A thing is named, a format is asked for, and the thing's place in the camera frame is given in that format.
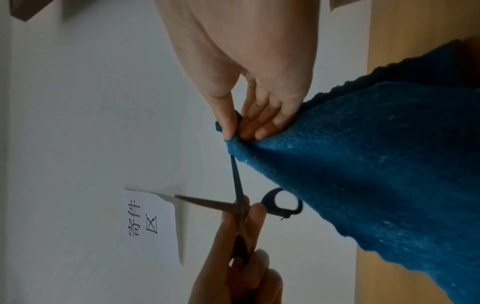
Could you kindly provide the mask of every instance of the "paper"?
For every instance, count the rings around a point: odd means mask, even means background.
[[[125,190],[121,197],[119,244],[155,262],[179,266],[175,207],[158,195]]]

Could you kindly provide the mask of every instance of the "human hand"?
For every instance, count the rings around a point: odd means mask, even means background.
[[[262,204],[250,208],[245,229],[255,248],[267,211]],[[210,253],[198,275],[189,304],[279,304],[282,302],[282,278],[269,269],[269,255],[258,249],[247,265],[235,258],[234,249],[239,218],[224,213]]]
[[[312,82],[319,0],[155,0],[188,76],[231,139],[237,119],[231,90],[248,82],[239,126],[243,140],[280,133]]]

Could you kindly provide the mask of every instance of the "black-handled scissors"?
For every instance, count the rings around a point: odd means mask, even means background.
[[[188,197],[183,195],[175,195],[176,198],[183,201],[193,203],[195,205],[208,207],[225,211],[240,216],[240,223],[238,227],[238,234],[235,239],[235,246],[233,248],[232,258],[241,257],[245,263],[247,263],[252,255],[253,248],[251,247],[250,239],[245,230],[245,221],[249,213],[250,206],[245,203],[244,191],[242,190],[242,183],[240,182],[239,169],[233,156],[230,157],[231,169],[233,172],[233,184],[235,186],[236,202],[234,204],[219,202],[214,200],[207,200],[195,197]],[[298,200],[298,206],[295,210],[280,208],[275,204],[275,197],[278,193],[282,192],[282,188],[276,188],[268,192],[261,203],[265,206],[268,214],[273,214],[284,218],[289,218],[292,215],[299,214],[303,210],[303,202]]]

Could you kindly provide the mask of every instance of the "blue towel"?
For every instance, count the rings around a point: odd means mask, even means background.
[[[427,273],[456,304],[480,299],[480,91],[461,45],[319,93],[277,136],[226,142],[341,235]]]

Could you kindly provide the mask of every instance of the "scissor handle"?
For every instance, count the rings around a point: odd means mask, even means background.
[[[304,208],[304,203],[299,199],[298,206],[295,210],[280,208],[277,206],[277,204],[275,204],[275,197],[282,191],[284,191],[282,188],[275,188],[269,193],[265,194],[265,196],[261,199],[260,203],[265,206],[266,212],[281,216],[282,218],[289,218],[291,215],[299,214]]]

